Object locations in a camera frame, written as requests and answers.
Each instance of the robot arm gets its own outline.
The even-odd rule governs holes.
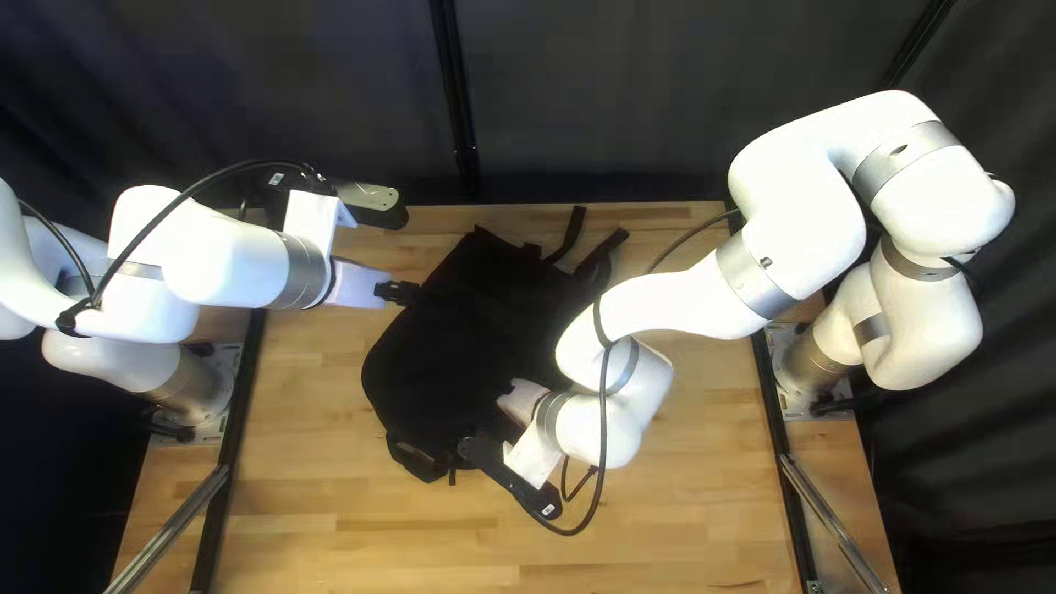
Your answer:
[[[672,379],[670,361],[656,351],[641,345],[636,358],[634,349],[621,347],[631,344],[629,335],[666,329],[740,338],[819,290],[865,243],[851,186],[895,242],[926,233],[914,244],[922,254],[967,252],[980,237],[996,236],[1011,216],[1000,206],[1006,197],[972,154],[923,103],[901,91],[868,95],[768,132],[734,159],[729,185],[747,219],[740,231],[686,271],[633,278],[600,300],[605,336],[622,338],[606,373],[614,378],[606,407],[610,468],[634,457]],[[592,308],[568,327],[555,356],[569,378],[598,390],[604,348]],[[506,397],[507,406],[517,393]],[[536,407],[536,427],[529,426],[527,441],[507,452],[507,465],[533,484],[545,480],[561,452],[598,463],[597,396],[558,404]]]
[[[178,193],[159,186],[126,190],[114,208],[103,264]],[[373,291],[390,275],[332,258],[336,224],[356,226],[340,199],[300,190],[290,191],[281,233],[235,221],[188,200],[132,253],[107,287],[101,307],[77,315],[75,331],[169,344],[190,335],[203,304],[304,309],[325,301],[383,307]],[[14,192],[0,185],[0,234],[6,238],[0,244],[0,304],[13,318],[25,320],[21,326],[55,329],[56,317],[76,300],[44,276],[54,266],[38,265],[27,229],[34,231],[23,225]],[[74,238],[81,235],[70,233]],[[84,249],[94,254],[91,247]]]
[[[98,283],[110,258],[178,193],[158,186],[124,192],[109,244],[57,226]],[[332,258],[335,224],[356,221],[340,199],[306,191],[290,192],[281,233],[187,200],[118,270],[101,307],[77,315],[75,331],[82,337],[76,337],[56,330],[55,319],[88,297],[83,279],[56,238],[21,216],[0,180],[0,339],[43,326],[41,350],[53,366],[154,402],[181,425],[208,422],[224,409],[228,393],[212,369],[174,344],[193,331],[200,305],[383,307],[374,289],[390,275]]]

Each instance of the black backpack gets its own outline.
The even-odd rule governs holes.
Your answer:
[[[390,283],[386,299],[406,305],[363,363],[362,384],[385,426],[389,451],[412,475],[432,482],[456,468],[480,468],[548,519],[560,515],[552,485],[536,491],[502,463],[502,442],[522,428],[496,398],[522,377],[550,390],[568,388],[553,359],[568,323],[604,291],[609,253],[628,234],[616,229],[576,268],[554,264],[580,235],[577,206],[562,246],[542,258],[539,245],[516,247],[477,226],[419,287]]]

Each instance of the wooden tabletop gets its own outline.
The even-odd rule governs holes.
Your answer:
[[[413,207],[400,231],[340,229],[335,255],[421,282],[474,224],[546,253],[561,243],[570,211]],[[720,211],[715,202],[590,205],[566,262],[622,226],[630,238],[616,253],[619,282]],[[699,234],[661,270],[691,265],[728,236],[724,223]],[[748,339],[640,336],[671,357],[675,384],[638,457],[606,476],[593,523],[561,538],[480,472],[459,472],[454,487],[425,484],[390,459],[359,376],[398,312],[269,314],[214,591],[800,591]],[[210,446],[148,452],[118,571],[215,454]],[[570,476],[582,469],[573,464]],[[573,524],[587,500],[568,504],[559,523]],[[195,523],[140,591],[186,592],[200,534]]]

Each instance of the metal frame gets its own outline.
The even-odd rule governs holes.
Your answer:
[[[807,505],[817,516],[822,525],[836,540],[836,545],[840,546],[840,552],[843,553],[844,559],[847,560],[847,564],[850,565],[854,575],[862,581],[866,590],[870,594],[890,594],[891,590],[884,584],[880,576],[876,575],[876,572],[872,570],[869,561],[862,554],[862,550],[854,542],[854,538],[851,537],[850,532],[840,521],[840,517],[836,516],[836,513],[825,501],[825,498],[822,497],[822,494],[814,486],[814,483],[810,481],[807,474],[796,465],[795,460],[788,453],[782,453],[777,459],[785,479],[792,484],[796,493],[799,494],[799,498],[807,502]]]
[[[169,549],[172,549],[191,520],[216,496],[216,491],[229,484],[228,471],[229,467],[226,464],[216,466],[176,509],[176,513],[165,522],[162,530],[147,541],[143,551],[139,551],[139,554],[110,582],[103,594],[128,594],[138,588],[150,570],[165,557]]]

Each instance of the black backdrop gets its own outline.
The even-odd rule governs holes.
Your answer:
[[[1017,214],[968,263],[985,337],[860,416],[910,592],[1056,591],[1056,5],[962,1],[904,80]]]
[[[467,200],[430,23],[430,4],[442,1],[7,0],[0,177],[56,220],[99,237],[124,187],[186,185],[246,157],[308,160],[332,174],[395,185],[412,203]],[[746,142],[882,88],[922,15],[942,4],[454,2],[479,151],[474,200],[720,197]],[[1015,224],[970,264],[983,348],[928,389],[862,415],[910,592],[1056,583],[1056,451],[1044,439],[1054,410],[1054,11],[962,0],[902,85],[1022,192]],[[143,442],[128,430],[127,401],[100,394],[91,401],[100,425],[74,431],[84,427],[81,416],[34,398],[74,398],[89,388],[48,388],[60,372],[21,363],[39,357],[38,345],[31,338],[11,346],[18,354],[0,355],[5,371],[25,378],[8,397],[30,403],[11,439],[42,462],[19,466],[21,476],[61,475],[61,454],[40,448],[65,432],[77,434],[83,459],[106,456],[134,478]],[[124,435],[122,445],[98,435]],[[86,467],[70,460],[67,470]],[[119,517],[132,479],[117,475],[125,479],[84,471],[48,488],[111,494],[79,513]],[[69,505],[17,502],[38,519]],[[101,590],[106,571],[72,572],[51,541],[40,542],[36,564],[11,568],[16,582]],[[109,570],[111,550],[90,542],[98,541],[84,536],[84,563]]]

